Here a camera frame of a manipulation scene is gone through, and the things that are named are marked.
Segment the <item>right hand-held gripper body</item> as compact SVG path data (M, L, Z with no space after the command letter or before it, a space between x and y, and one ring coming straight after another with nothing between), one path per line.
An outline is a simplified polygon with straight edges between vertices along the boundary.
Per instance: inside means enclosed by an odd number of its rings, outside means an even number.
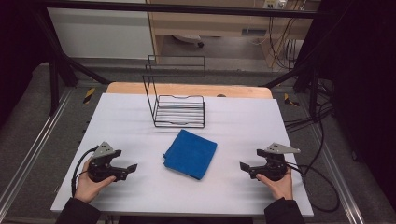
M261 174L273 181L280 180L288 170L285 154L301 152L299 148L287 147L279 143L271 144L264 151L268 153L268 156L263 157L266 163L264 166L250 167L248 173L251 179L255 179L257 174Z

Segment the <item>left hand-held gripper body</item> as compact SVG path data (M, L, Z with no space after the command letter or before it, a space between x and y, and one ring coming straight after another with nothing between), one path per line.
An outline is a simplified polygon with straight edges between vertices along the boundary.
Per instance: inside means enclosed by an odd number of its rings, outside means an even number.
M116 181L125 180L128 172L126 168L113 167L111 161L114 158L110 158L114 149L108 142L104 141L94 151L91 161L89 163L88 174L92 181L100 182L110 176L115 176Z

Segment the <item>blue towel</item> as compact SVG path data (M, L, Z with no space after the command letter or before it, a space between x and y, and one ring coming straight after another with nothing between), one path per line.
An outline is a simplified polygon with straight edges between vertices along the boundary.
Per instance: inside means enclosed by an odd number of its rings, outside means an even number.
M164 153L164 166L201 180L209 167L218 144L197 134L181 130Z

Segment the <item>black wire rack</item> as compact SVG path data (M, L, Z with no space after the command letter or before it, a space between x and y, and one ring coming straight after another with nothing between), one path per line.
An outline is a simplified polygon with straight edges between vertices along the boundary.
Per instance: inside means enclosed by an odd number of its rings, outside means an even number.
M157 128L204 128L205 98L198 93L166 93L165 82L205 76L205 56L149 55L142 76L150 115Z

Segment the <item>person's right hand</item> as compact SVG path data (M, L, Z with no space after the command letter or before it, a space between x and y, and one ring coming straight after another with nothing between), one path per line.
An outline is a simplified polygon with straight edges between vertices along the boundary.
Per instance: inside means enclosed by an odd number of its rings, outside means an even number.
M256 178L267 186L276 200L284 198L285 200L293 199L291 169L288 169L285 175L278 181L273 181L265 175L257 174Z

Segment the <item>person's left hand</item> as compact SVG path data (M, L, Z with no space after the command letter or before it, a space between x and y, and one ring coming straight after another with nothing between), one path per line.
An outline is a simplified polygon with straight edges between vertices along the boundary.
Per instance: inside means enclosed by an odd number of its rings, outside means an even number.
M88 174L84 172L78 177L74 198L84 203L90 203L102 189L113 183L115 179L115 176L110 176L100 182L94 182L90 179Z

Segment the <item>white table cover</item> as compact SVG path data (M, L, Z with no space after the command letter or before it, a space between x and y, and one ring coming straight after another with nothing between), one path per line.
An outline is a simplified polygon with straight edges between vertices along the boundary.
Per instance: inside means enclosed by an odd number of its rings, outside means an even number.
M103 94L76 155L108 142L121 152L113 165L134 164L137 169L126 180L103 189L93 206L113 215L262 216L272 193L239 164L262 165L257 149L289 144L276 100L205 98L205 127L195 134L218 146L200 180L163 164L163 155L178 132L154 126L146 95Z

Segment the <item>person's dark clothing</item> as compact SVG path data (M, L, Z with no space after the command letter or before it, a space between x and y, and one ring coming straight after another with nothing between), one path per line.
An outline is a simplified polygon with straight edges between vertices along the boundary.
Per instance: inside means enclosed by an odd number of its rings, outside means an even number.
M249 217L138 217L122 216L119 224L253 224Z

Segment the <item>black metal stand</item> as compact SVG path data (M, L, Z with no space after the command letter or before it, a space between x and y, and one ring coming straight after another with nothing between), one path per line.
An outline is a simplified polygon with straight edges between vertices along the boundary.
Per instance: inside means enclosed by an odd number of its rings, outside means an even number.
M60 107L59 78L66 87L76 87L78 78L75 70L93 78L101 84L110 84L111 81L95 74L82 64L66 55L58 39L50 14L45 7L32 7L30 13L35 19L39 33L42 34L44 46L49 55L49 83L50 83L50 112L52 116Z
M296 93L303 92L309 89L309 103L308 115L314 122L318 121L317 113L317 99L318 99L318 68L315 65L301 64L294 67L287 74L278 77L262 86L267 89L272 89L276 85L288 80L291 77L297 76L297 80L293 86Z

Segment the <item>white cabinet panel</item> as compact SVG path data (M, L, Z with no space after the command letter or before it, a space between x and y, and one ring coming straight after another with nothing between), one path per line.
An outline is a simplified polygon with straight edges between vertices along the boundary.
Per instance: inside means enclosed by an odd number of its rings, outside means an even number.
M49 15L70 57L144 59L153 53L146 13L49 8Z

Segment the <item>dark curtain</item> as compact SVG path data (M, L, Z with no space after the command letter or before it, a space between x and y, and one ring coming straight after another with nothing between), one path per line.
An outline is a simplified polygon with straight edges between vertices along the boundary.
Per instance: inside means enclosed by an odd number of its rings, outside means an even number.
M0 127L49 56L23 0L0 0Z
M396 211L396 0L321 0L318 9L332 16L312 22L299 57L329 38L319 76L333 82L349 144Z

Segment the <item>white chair base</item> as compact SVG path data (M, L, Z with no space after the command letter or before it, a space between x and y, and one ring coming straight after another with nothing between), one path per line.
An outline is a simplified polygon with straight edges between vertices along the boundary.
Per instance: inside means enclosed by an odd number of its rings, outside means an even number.
M205 44L198 35L174 35L174 38L186 43L196 44L199 48L202 48Z

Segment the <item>white power strip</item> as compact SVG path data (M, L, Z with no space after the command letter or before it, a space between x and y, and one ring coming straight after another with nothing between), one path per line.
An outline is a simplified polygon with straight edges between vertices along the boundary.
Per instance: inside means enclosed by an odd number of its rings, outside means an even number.
M282 9L288 0L263 0L263 8L267 9Z

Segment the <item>aluminium rail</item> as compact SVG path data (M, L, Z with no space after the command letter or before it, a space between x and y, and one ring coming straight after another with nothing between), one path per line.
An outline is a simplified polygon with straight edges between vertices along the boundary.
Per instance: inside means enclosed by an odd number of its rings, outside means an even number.
M20 167L18 168L16 174L12 177L11 181L7 185L5 191L0 195L0 220L4 219L7 211L13 204L16 196L18 195L21 186L23 185L26 177L29 175L32 167L35 164L42 148L49 139L52 130L57 124L60 116L64 112L71 95L75 92L74 88L66 88L59 101L59 106L55 110L54 114L49 116L40 130L35 141L31 145L29 151L25 155Z
M321 156L330 178L339 194L341 205L344 208L349 223L364 224L364 218L361 214L361 210L357 206L347 182L333 158L330 148L325 142L324 132L320 129L320 126L317 123L312 125L312 133L315 136L320 149L319 155Z

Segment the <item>black metal frame bar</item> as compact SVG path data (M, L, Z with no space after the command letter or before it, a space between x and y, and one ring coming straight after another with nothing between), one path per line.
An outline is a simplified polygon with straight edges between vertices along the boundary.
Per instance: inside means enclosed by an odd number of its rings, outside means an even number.
M119 2L72 1L72 0L36 0L36 2L43 7L113 10L113 11L190 13L190 14L298 18L298 19L322 19L322 18L328 18L332 15L332 13L328 11L259 9L259 8L246 8L246 7L211 7L211 6L139 4L139 3L119 3Z

